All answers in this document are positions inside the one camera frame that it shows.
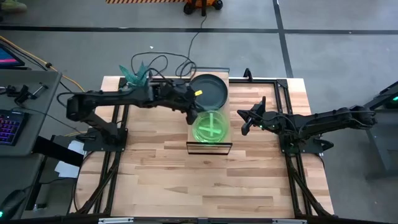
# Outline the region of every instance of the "monitor screen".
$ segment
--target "monitor screen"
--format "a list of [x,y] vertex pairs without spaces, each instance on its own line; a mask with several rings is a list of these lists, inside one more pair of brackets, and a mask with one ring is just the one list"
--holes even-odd
[[0,47],[0,68],[24,65],[12,52]]

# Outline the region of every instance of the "floor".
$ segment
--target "floor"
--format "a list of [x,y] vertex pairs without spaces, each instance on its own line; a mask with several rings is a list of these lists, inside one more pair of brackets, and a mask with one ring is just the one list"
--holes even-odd
[[[21,1],[28,5],[28,13],[6,16],[1,25],[133,27],[126,32],[2,30],[1,35],[51,62],[86,90],[97,90],[104,75],[121,75],[118,65],[128,67],[136,53],[155,50],[186,55],[203,20],[199,11],[184,15],[183,3]],[[214,29],[198,35],[191,58],[198,66],[229,67],[232,76],[241,76],[248,67],[255,77],[304,78],[313,113],[361,105],[397,81],[397,20],[395,0],[225,0],[221,11],[208,10],[203,28]],[[356,30],[363,32],[357,35]],[[150,58],[137,59],[135,66],[141,60]],[[165,73],[173,74],[181,62],[170,58]],[[86,128],[67,121],[57,102],[49,113],[81,130]],[[47,119],[42,135],[71,132]],[[366,133],[342,130],[324,138],[335,143],[324,160],[336,215],[398,222],[398,179],[365,179],[379,164]]]

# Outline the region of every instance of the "black pan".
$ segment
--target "black pan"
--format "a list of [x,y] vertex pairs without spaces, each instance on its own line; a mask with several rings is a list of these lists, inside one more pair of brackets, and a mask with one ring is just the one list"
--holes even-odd
[[198,111],[218,110],[228,98],[228,88],[225,82],[215,75],[199,75],[191,80],[190,86],[195,91],[203,92],[195,100]]

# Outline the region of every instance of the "orange object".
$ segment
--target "orange object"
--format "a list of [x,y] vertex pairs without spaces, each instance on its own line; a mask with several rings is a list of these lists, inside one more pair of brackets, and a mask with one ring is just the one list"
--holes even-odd
[[187,0],[184,6],[184,13],[190,15],[196,8],[201,8],[201,15],[206,16],[206,7],[213,6],[216,10],[223,7],[222,0]]

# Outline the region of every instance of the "wooden table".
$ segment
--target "wooden table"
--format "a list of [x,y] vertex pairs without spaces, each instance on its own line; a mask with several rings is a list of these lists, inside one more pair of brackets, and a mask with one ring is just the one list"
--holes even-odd
[[[118,83],[119,77],[104,77],[101,89],[114,91]],[[303,79],[291,78],[288,84],[294,113],[310,114]],[[271,85],[230,84],[233,148],[228,156],[188,155],[184,114],[162,107],[130,106],[129,138],[119,166],[112,216],[293,218],[278,136],[256,128],[247,136],[241,134],[243,120],[236,111],[250,109],[263,95],[267,96],[266,110],[276,111]],[[97,108],[96,113],[111,121],[113,106]],[[98,185],[103,156],[94,153],[82,167],[78,206]],[[333,213],[321,160],[309,154],[302,157],[309,189]],[[304,211],[301,192],[298,194]]]

